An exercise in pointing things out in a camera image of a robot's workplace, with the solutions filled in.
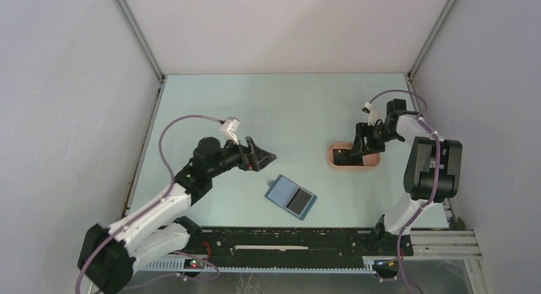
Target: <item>black screen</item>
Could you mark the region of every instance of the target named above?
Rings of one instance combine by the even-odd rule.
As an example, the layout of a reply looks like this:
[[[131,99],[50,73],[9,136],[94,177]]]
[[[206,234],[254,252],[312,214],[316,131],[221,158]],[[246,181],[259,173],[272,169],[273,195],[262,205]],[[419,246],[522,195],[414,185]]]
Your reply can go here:
[[[334,164],[339,166],[364,165],[361,155],[351,155],[350,149],[333,149]]]
[[[307,193],[305,190],[298,189],[297,192],[295,192],[295,195],[293,195],[293,198],[289,201],[286,208],[293,211],[297,215],[300,215],[311,198],[312,195]]]

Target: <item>light blue table surface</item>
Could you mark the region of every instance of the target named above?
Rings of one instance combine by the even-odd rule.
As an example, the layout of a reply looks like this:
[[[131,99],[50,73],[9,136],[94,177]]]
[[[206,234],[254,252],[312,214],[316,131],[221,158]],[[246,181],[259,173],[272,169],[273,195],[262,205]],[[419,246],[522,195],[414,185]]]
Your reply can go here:
[[[261,172],[226,172],[187,215],[203,226],[372,227],[404,193],[403,175],[410,153],[394,140],[381,154],[375,170],[335,171],[327,164],[333,142],[352,142],[355,124],[367,121],[364,103],[387,89],[407,89],[401,73],[170,75],[152,129],[149,145],[131,203],[140,208],[167,186],[168,174],[158,154],[158,138],[165,126],[182,115],[205,114],[241,120],[237,132],[252,136],[278,159]],[[387,94],[375,105],[385,112]],[[197,142],[215,136],[222,143],[219,124],[201,119],[177,123],[164,138],[163,149],[174,172],[192,156]],[[268,182],[283,174],[317,195],[301,221],[268,199]],[[441,205],[429,210],[414,227],[447,227]]]

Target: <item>metal frame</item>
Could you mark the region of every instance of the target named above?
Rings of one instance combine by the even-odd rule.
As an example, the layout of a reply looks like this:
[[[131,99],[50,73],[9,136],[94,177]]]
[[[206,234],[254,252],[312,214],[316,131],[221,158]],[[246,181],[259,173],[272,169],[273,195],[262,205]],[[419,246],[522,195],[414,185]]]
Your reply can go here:
[[[421,51],[417,55],[417,58],[413,62],[413,66],[411,66],[410,71],[408,72],[408,76],[413,79],[415,78],[415,75],[419,71],[419,68],[421,64],[423,63],[426,55],[430,51],[430,48],[432,47],[432,44],[434,43],[434,40],[438,36],[438,34],[441,31],[441,28],[443,27],[445,21],[447,20],[449,14],[451,13],[453,7],[456,5],[458,0],[447,0],[445,3],[445,6],[441,10],[440,15],[438,16],[438,19],[436,20],[436,23],[430,30],[430,33],[428,35],[428,38],[426,39],[425,43],[423,44]]]
[[[114,0],[123,19],[126,21],[130,31],[132,32],[135,41],[138,43],[141,48],[142,53],[145,55],[147,61],[149,62],[156,78],[159,80],[160,88],[158,90],[158,95],[156,96],[156,101],[152,108],[152,113],[149,119],[149,124],[147,126],[145,137],[142,142],[141,151],[138,155],[138,162],[135,167],[132,185],[128,191],[128,196],[126,197],[126,203],[124,204],[124,212],[126,209],[129,209],[128,205],[131,201],[132,195],[131,192],[135,189],[138,176],[140,174],[141,164],[144,160],[144,153],[146,152],[149,135],[152,131],[154,125],[154,120],[156,113],[158,111],[158,106],[161,100],[161,95],[163,93],[163,88],[165,86],[165,75],[162,72],[159,64],[152,53],[152,50],[145,39],[145,36],[139,27],[133,12],[131,11],[128,2],[126,0]],[[421,64],[426,58],[427,53],[430,51],[434,40],[437,38],[440,33],[445,21],[447,20],[450,12],[453,7],[456,5],[458,0],[447,0],[445,6],[443,7],[440,15],[438,16],[427,40],[423,44],[417,58],[415,59],[409,72],[404,74],[404,79],[408,90],[417,93],[415,90],[413,79],[418,73]],[[413,107],[416,111],[421,109],[421,104],[419,99],[414,96],[410,96],[413,103]],[[450,221],[453,221],[453,209],[450,205],[450,202],[445,204],[446,213]],[[473,288],[474,294],[485,294],[493,293],[490,278],[487,275],[486,269],[484,268],[484,262],[482,260],[481,252],[475,238],[475,234],[472,231],[449,231],[449,230],[422,230],[422,231],[412,231],[411,232],[411,241],[413,244],[413,256],[406,257],[406,260],[464,260],[466,269],[468,271],[468,276],[470,278],[470,283]],[[292,270],[292,269],[258,269],[258,268],[220,268],[223,272],[294,272],[294,273],[333,273],[333,274],[374,274],[375,271],[372,270],[372,264],[375,260],[385,260],[386,257],[363,257],[363,262],[365,268],[363,269],[329,269],[329,270]],[[150,263],[143,270],[146,271],[162,271],[162,272],[178,272],[183,268],[184,260],[178,256],[168,255],[163,257],[155,262]]]
[[[154,54],[152,53],[149,43],[145,39],[145,36],[143,35],[143,32],[141,31],[139,24],[137,24],[137,20],[135,20],[135,17],[133,16],[133,12],[131,11],[130,6],[128,5],[128,2],[126,0],[113,0],[113,1],[117,5],[122,15],[122,18],[124,18],[124,21],[126,21],[128,28],[133,34],[133,38],[135,39],[135,41],[141,48],[141,51],[147,58],[147,61],[151,65],[151,68],[154,71],[156,78],[158,79],[159,82],[163,82],[165,79],[165,76],[161,68],[159,67]]]
[[[414,230],[410,233],[413,248],[413,256],[404,257],[405,260],[464,260],[466,268],[469,267],[470,280],[475,282],[480,289],[486,282],[480,268],[474,264],[482,261],[481,250],[473,231],[452,230]],[[393,260],[394,256],[363,256],[364,268],[254,268],[254,267],[220,267],[223,272],[262,272],[262,273],[326,273],[326,274],[375,274],[372,265],[376,260]],[[184,257],[176,255],[164,256],[150,264],[141,271],[150,272],[189,272],[194,271],[184,268]]]

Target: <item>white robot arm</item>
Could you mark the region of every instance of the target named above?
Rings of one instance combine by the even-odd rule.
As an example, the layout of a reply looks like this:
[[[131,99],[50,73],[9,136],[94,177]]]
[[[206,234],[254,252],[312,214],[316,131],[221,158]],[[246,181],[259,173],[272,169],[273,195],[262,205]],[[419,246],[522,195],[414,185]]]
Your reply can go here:
[[[92,258],[98,246],[110,240],[85,271],[104,294],[117,293],[148,263],[189,244],[189,224],[193,223],[189,219],[158,228],[199,201],[212,188],[212,178],[234,167],[259,172],[276,159],[273,153],[257,147],[251,137],[246,138],[248,146],[241,145],[235,134],[238,126],[234,118],[223,122],[220,130],[228,139],[224,147],[216,138],[201,139],[193,157],[175,176],[173,186],[167,186],[142,208],[106,228],[96,224],[87,231],[79,268]]]
[[[369,120],[356,125],[352,155],[383,152],[385,142],[394,139],[405,141],[411,146],[404,173],[406,193],[390,212],[382,216],[373,231],[380,237],[394,236],[400,232],[402,235],[408,235],[411,230],[409,222],[412,218],[419,217],[429,207],[456,195],[460,179],[462,144],[443,138],[426,124],[422,116],[407,111],[406,101],[403,99],[393,99],[387,103],[385,121],[379,119],[379,111],[370,103],[366,103],[363,111],[369,114]],[[436,177],[439,179],[434,194],[436,168],[439,169]]]

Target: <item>purple cable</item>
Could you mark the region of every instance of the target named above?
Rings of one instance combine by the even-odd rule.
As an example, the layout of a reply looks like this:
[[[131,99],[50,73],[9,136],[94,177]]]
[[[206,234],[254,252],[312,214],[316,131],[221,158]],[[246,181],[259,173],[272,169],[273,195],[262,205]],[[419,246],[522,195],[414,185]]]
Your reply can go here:
[[[404,281],[404,283],[406,284],[406,287],[408,288],[408,291],[410,292],[410,294],[413,294],[413,291],[411,290],[411,287],[410,287],[410,283],[414,284],[419,290],[420,292],[422,293],[422,290],[419,288],[419,286],[417,284],[415,284],[413,281],[409,281],[408,278],[406,277],[406,273],[404,273],[404,269],[402,267],[402,259],[400,257],[400,243],[402,241],[402,235],[404,234],[404,231],[409,227],[411,226],[411,224],[413,224],[413,222],[421,215],[422,211],[424,210],[424,208],[428,205],[430,205],[433,201],[434,201],[434,198],[436,197],[436,190],[438,189],[438,181],[440,179],[440,159],[441,159],[441,152],[440,152],[440,139],[438,138],[438,135],[435,133],[435,131],[430,128],[430,126],[428,126],[422,119],[422,114],[424,112],[426,112],[426,110],[428,110],[428,104],[426,102],[426,100],[421,97],[420,95],[416,94],[416,93],[413,93],[413,92],[410,92],[410,91],[407,91],[407,90],[399,90],[399,89],[393,89],[393,90],[386,90],[386,91],[383,91],[381,93],[379,93],[378,95],[374,96],[370,101],[369,103],[371,104],[373,101],[376,100],[376,98],[379,98],[380,96],[386,94],[386,93],[390,93],[390,92],[400,92],[400,93],[408,93],[409,95],[413,95],[415,96],[416,98],[418,98],[420,101],[423,102],[424,104],[424,109],[421,110],[419,112],[419,114],[417,114],[417,122],[426,130],[426,132],[428,132],[429,134],[432,135],[432,137],[434,137],[434,141],[436,141],[436,164],[435,164],[435,169],[434,169],[434,185],[432,186],[432,191],[431,191],[431,194],[430,194],[430,197],[429,199],[424,202],[420,208],[414,213],[414,215],[408,220],[408,222],[406,222],[406,224],[404,226],[402,226],[402,229],[400,229],[400,232],[398,233],[398,240],[396,242],[396,254],[398,255],[398,267],[399,267],[399,271],[400,271],[400,274],[402,275],[402,280]]]
[[[212,267],[215,271],[216,271],[216,275],[215,276],[212,276],[210,278],[194,278],[194,277],[189,277],[189,276],[186,276],[186,275],[182,275],[180,273],[169,273],[169,274],[163,274],[163,275],[160,275],[158,277],[155,277],[155,278],[152,278],[151,280],[148,280],[148,281],[145,281],[144,283],[142,284],[138,284],[136,286],[126,286],[124,287],[124,290],[135,290],[135,289],[139,289],[139,288],[142,288],[144,286],[147,286],[151,283],[153,283],[154,281],[158,281],[160,279],[163,279],[163,278],[169,278],[169,277],[176,277],[176,276],[183,276],[184,278],[186,279],[190,279],[190,280],[193,280],[193,281],[213,281],[215,279],[217,279],[221,272],[219,271],[218,267],[215,266],[214,264],[208,262],[207,260],[203,260],[201,258],[197,258],[196,256],[193,256],[191,254],[187,254],[185,252],[182,252],[182,251],[174,251],[173,252],[174,254],[179,254],[181,256],[185,256],[187,258],[190,258],[190,259],[195,259],[195,260],[198,260],[199,262],[201,263],[204,263],[210,267]]]
[[[214,117],[208,117],[206,115],[198,115],[198,114],[191,114],[191,115],[185,115],[183,117],[179,117],[175,120],[173,120],[171,123],[169,123],[169,125],[167,125],[165,127],[165,129],[161,132],[161,135],[159,136],[159,142],[158,142],[158,150],[159,150],[159,156],[163,162],[163,164],[165,165],[165,168],[167,168],[167,171],[169,172],[169,176],[171,177],[171,183],[169,183],[169,188],[167,188],[167,191],[165,192],[165,194],[163,195],[164,198],[168,197],[169,194],[171,194],[171,191],[173,190],[173,185],[175,184],[175,175],[173,174],[173,170],[171,169],[171,166],[169,165],[169,163],[167,162],[167,160],[165,159],[165,156],[163,155],[163,149],[162,149],[162,146],[161,146],[161,143],[162,143],[162,140],[163,140],[163,137],[165,136],[165,133],[169,130],[169,128],[171,128],[171,126],[173,126],[175,123],[181,121],[181,120],[184,120],[184,119],[190,119],[190,118],[199,118],[199,119],[205,119],[205,120],[209,120],[209,121],[214,121],[214,122],[218,122],[218,123],[222,123],[223,121],[220,120],[220,119],[217,119],[217,118],[214,118]],[[86,259],[85,263],[83,264],[83,266],[81,267],[81,272],[79,273],[79,276],[77,276],[77,282],[75,283],[75,293],[76,294],[81,294],[81,283],[82,283],[82,280],[83,280],[83,277],[84,277],[84,274],[86,273],[86,270],[88,269],[88,266],[90,265],[90,263],[92,263],[92,261],[95,259],[95,257],[98,255],[98,253],[109,243],[111,242],[119,233],[121,233],[125,227],[135,223],[135,221],[137,221],[138,219],[140,219],[142,216],[144,216],[145,214],[147,214],[150,210],[156,208],[157,205],[159,205],[161,203],[160,200],[157,200],[155,201],[152,205],[148,206],[148,208],[146,208],[145,210],[141,211],[139,214],[137,214],[133,219],[130,219],[128,222],[126,222],[126,224],[122,227],[119,227],[119,229],[117,229],[115,232],[111,233],[111,235],[109,235],[107,237],[107,239],[105,239],[100,245],[98,245],[98,247],[90,254],[90,256],[88,257],[88,259]]]
[[[410,92],[408,90],[399,90],[399,89],[393,89],[393,90],[386,90],[386,91],[383,91],[381,93],[379,93],[378,95],[374,96],[368,103],[373,103],[377,98],[379,98],[380,96],[384,95],[384,94],[387,94],[387,93],[391,93],[391,92],[400,92],[400,93],[407,93],[409,95],[413,95],[414,97],[418,98],[420,101],[423,102],[423,105],[424,105],[424,109],[421,110],[418,114],[418,117],[420,117],[422,114],[424,114],[426,112],[426,110],[428,110],[428,104],[426,103],[426,100],[424,98],[422,98],[420,95],[418,95],[417,93],[413,93],[413,92]]]
[[[402,234],[404,231],[413,224],[413,222],[421,215],[424,208],[428,205],[430,205],[434,201],[434,197],[436,197],[436,191],[438,189],[438,181],[440,179],[440,159],[441,159],[441,152],[440,152],[440,139],[438,138],[438,135],[435,133],[435,131],[430,128],[424,121],[421,119],[417,119],[417,122],[428,132],[432,135],[434,138],[434,141],[436,141],[436,164],[434,166],[434,185],[432,186],[432,191],[430,193],[429,199],[424,202],[419,209],[415,212],[415,214],[408,220],[408,222],[402,226],[402,229],[400,229],[400,232],[398,233],[398,240],[396,242],[396,250],[397,254],[400,254],[400,243],[402,241]],[[406,273],[404,272],[404,269],[402,268],[402,259],[398,257],[398,267],[400,270],[400,273],[402,275],[402,280],[406,284],[406,287],[408,288],[408,291],[410,293],[413,293],[413,291],[410,288],[410,285],[408,284],[408,278],[406,277]]]

